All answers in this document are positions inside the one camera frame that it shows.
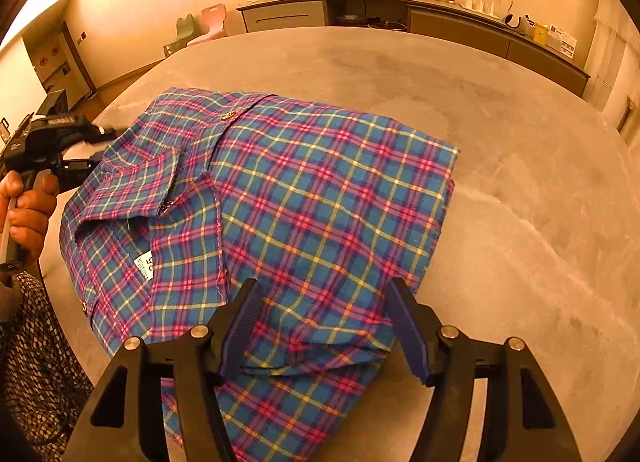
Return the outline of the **person's left hand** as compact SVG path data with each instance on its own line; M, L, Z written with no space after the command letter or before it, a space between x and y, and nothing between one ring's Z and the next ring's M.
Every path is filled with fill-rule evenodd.
M41 187L26 190L21 175L11 170L1 181L1 225L10 224L9 235L26 251L25 266L30 267L42 253L49 219L60 193L58 178L47 174Z

